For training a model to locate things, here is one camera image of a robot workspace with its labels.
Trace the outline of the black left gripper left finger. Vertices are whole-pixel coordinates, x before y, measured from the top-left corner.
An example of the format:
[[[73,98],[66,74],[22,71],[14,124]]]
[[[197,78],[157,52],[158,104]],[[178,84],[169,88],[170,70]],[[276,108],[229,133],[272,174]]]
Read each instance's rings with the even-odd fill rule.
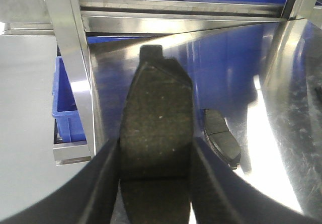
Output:
[[[110,223],[118,191],[119,147],[108,141],[70,181],[3,223]]]

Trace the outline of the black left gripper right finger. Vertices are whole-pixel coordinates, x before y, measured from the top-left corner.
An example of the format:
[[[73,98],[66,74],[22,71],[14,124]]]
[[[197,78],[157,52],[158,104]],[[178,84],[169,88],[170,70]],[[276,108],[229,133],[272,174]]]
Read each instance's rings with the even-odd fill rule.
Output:
[[[197,223],[317,223],[258,191],[196,137],[191,147],[190,197]]]

